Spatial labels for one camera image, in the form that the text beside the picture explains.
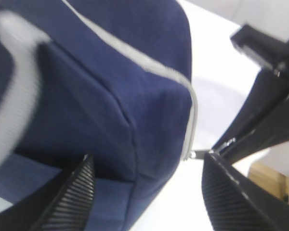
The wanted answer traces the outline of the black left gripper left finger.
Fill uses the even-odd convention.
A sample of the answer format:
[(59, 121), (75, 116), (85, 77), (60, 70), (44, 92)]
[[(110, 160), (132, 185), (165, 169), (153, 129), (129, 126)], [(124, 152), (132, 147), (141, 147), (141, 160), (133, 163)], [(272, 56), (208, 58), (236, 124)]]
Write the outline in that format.
[(83, 231), (95, 193), (93, 156), (86, 154), (56, 192), (32, 231)]

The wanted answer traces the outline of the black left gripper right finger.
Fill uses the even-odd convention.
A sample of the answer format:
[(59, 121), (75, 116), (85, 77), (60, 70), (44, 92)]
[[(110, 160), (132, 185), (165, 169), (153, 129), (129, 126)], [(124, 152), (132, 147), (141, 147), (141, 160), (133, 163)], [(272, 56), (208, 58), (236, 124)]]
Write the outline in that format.
[(289, 205), (217, 154), (204, 156), (201, 188), (215, 231), (289, 231)]

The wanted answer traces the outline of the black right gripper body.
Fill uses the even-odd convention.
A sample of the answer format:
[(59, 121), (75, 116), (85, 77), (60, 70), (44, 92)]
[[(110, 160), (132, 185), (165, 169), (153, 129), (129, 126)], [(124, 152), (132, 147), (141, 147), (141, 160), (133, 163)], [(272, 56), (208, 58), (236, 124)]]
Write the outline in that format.
[(231, 38), (234, 48), (271, 71), (277, 77), (289, 77), (289, 41), (283, 42), (248, 24)]

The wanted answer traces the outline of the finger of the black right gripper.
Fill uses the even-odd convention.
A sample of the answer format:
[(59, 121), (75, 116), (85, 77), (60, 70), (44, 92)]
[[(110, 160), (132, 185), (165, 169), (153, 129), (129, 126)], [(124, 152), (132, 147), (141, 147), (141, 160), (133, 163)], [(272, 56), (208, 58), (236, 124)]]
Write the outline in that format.
[(289, 141), (289, 73), (262, 69), (235, 119), (212, 150), (233, 164)]

